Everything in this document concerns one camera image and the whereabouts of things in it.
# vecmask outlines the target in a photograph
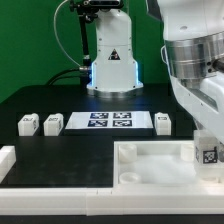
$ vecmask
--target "white cube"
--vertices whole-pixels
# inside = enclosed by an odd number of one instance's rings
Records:
[[[51,114],[44,122],[45,136],[58,136],[64,127],[64,117],[62,114]]]
[[[39,116],[26,114],[18,123],[19,136],[33,136],[39,128]]]
[[[155,114],[154,125],[157,135],[171,135],[171,120],[168,114]]]

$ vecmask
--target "green wall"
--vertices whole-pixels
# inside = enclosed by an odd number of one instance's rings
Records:
[[[74,67],[59,49],[53,33],[54,12],[61,2],[0,1],[0,101],[23,86],[45,84],[57,72]],[[141,80],[144,83],[167,82],[166,66],[160,59],[162,24],[147,16],[144,0],[129,0],[129,12],[133,21],[134,57],[140,64]],[[66,6],[58,16],[58,32],[65,49],[81,63],[77,16]],[[88,26],[88,34],[94,59],[94,24]]]

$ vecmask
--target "cable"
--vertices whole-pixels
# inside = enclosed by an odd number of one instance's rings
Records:
[[[67,69],[67,70],[64,70],[62,72],[59,72],[58,74],[54,75],[50,80],[47,81],[47,83],[45,85],[50,85],[55,79],[57,79],[58,77],[64,75],[64,74],[67,74],[67,73],[70,73],[70,72],[78,72],[79,69],[78,68],[72,68],[72,69]]]
[[[58,45],[59,47],[61,48],[62,52],[65,54],[66,57],[68,57],[68,59],[70,61],[72,61],[73,63],[75,63],[76,65],[80,66],[79,63],[77,63],[64,49],[64,47],[62,46],[60,40],[59,40],[59,37],[58,37],[58,32],[57,32],[57,16],[58,16],[58,12],[59,10],[61,9],[61,7],[66,3],[68,2],[69,0],[65,0],[63,1],[59,6],[58,8],[56,9],[55,13],[54,13],[54,34],[55,34],[55,37],[56,37],[56,40],[58,42]]]
[[[53,85],[55,82],[57,82],[60,79],[71,79],[71,78],[80,78],[81,76],[79,75],[70,75],[70,76],[64,76],[64,77],[58,77],[55,80],[53,80],[49,85]]]

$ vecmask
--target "white cable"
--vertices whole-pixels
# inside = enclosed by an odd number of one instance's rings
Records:
[[[58,37],[58,32],[57,32],[57,15],[58,15],[58,12],[59,10],[61,9],[61,7],[66,3],[68,2],[69,0],[65,0],[63,1],[59,6],[58,8],[56,9],[55,13],[54,13],[54,34],[55,34],[55,37],[56,37],[56,40],[58,42],[58,45],[59,47],[61,48],[62,52],[68,57],[68,59],[70,61],[72,61],[73,63],[75,63],[76,65],[80,66],[79,63],[77,63],[75,60],[73,60],[73,58],[65,51],[64,47],[62,46],[60,40],[59,40],[59,37]]]

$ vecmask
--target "blue light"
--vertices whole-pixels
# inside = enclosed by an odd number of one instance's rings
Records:
[[[139,72],[138,72],[138,62],[136,64],[136,84],[139,84]]]
[[[92,63],[92,65],[91,65],[91,86],[93,86],[93,83],[94,83],[94,79],[93,79],[94,75],[95,75],[95,70],[94,70],[94,65]]]

